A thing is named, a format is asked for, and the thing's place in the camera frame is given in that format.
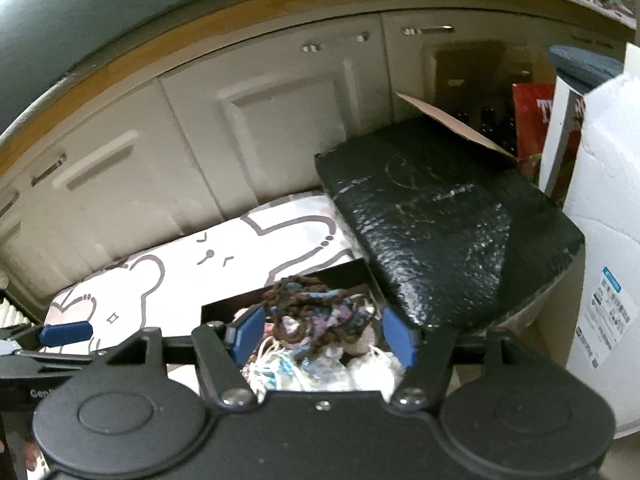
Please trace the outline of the dark brown yarn scrunchie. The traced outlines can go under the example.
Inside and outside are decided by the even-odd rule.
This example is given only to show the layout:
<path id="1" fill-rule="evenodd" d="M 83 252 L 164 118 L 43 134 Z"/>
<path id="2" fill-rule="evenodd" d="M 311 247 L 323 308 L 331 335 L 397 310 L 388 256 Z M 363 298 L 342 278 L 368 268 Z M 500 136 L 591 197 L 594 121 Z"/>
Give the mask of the dark brown yarn scrunchie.
<path id="1" fill-rule="evenodd" d="M 271 336 L 301 360 L 331 344 L 354 344 L 375 315 L 368 295 L 344 296 L 341 289 L 317 292 L 309 285 L 290 301 L 274 304 L 267 321 L 272 325 Z"/>

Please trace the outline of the white pompom toy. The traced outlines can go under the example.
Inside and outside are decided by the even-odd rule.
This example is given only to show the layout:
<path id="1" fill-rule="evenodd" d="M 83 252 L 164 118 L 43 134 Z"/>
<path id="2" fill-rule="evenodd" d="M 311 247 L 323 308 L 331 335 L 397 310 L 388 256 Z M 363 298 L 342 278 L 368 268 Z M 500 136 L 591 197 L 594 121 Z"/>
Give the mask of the white pompom toy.
<path id="1" fill-rule="evenodd" d="M 374 329 L 367 327 L 354 344 L 345 344 L 344 350 L 350 356 L 346 367 L 354 388 L 375 391 L 385 401 L 390 400 L 405 369 L 393 352 L 378 348 Z"/>

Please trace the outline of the cartoon bear floor mat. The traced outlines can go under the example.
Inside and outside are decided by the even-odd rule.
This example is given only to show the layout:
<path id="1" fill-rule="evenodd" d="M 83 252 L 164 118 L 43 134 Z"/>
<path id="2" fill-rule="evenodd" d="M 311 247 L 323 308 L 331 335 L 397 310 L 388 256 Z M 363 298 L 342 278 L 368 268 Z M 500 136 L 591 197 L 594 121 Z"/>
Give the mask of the cartoon bear floor mat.
<path id="1" fill-rule="evenodd" d="M 328 196 L 289 195 L 106 266 L 59 292 L 46 322 L 91 324 L 92 337 L 66 353 L 116 346 L 143 327 L 187 335 L 206 304 L 359 256 Z"/>

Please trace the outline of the cream cabinet fronts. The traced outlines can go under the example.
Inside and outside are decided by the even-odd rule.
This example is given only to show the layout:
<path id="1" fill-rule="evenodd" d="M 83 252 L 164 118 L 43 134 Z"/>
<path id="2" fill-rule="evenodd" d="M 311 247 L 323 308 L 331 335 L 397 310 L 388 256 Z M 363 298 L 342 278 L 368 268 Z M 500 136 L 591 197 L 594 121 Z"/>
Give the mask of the cream cabinet fronts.
<path id="1" fill-rule="evenodd" d="M 314 155 L 411 115 L 451 114 L 553 77 L 569 44 L 621 58 L 600 16 L 421 9 L 289 27 L 147 70 L 41 138 L 1 180 L 1 267 L 43 306 L 121 258 L 313 188 Z"/>

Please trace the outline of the white cardboard package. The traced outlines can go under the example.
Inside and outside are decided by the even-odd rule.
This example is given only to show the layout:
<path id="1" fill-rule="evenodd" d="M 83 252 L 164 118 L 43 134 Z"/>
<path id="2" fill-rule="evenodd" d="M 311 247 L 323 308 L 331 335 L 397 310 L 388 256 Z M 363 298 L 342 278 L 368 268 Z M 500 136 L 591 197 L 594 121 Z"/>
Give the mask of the white cardboard package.
<path id="1" fill-rule="evenodd" d="M 639 49 L 623 61 L 553 46 L 556 87 L 538 185 L 549 193 L 584 104 L 575 166 L 563 211 L 585 237 L 577 316 L 568 322 L 566 368 L 600 393 L 616 437 L 639 430 Z"/>

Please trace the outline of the red snack bag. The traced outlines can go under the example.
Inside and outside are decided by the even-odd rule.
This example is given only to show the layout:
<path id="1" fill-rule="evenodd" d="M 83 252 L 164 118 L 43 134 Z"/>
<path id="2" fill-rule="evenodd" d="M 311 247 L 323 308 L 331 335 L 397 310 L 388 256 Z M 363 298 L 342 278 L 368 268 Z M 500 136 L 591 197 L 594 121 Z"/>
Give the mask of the red snack bag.
<path id="1" fill-rule="evenodd" d="M 516 148 L 521 172 L 535 180 L 539 176 L 540 161 L 552 112 L 553 84 L 514 84 L 512 96 L 515 112 Z M 582 134 L 585 103 L 578 96 L 575 104 L 573 129 L 568 137 L 562 168 L 574 165 Z"/>

